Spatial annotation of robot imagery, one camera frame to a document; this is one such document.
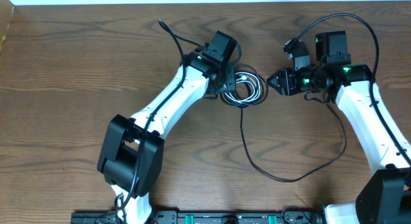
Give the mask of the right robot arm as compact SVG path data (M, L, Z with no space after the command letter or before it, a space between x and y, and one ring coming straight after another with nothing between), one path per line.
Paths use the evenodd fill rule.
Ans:
M410 144L371 83L365 64L352 64L344 31L315 36L318 65L297 38L284 52L293 60L268 78L283 96L325 92L349 120L363 148L372 174L356 200L324 207L324 223L410 223Z

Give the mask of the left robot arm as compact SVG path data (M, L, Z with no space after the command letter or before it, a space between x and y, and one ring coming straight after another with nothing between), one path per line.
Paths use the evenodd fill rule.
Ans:
M231 36L217 31L210 44L183 55L172 81L145 108L108 124L97 170L116 194L116 223L145 223L152 213L148 193L158 179L164 142L185 111L205 94L233 90Z

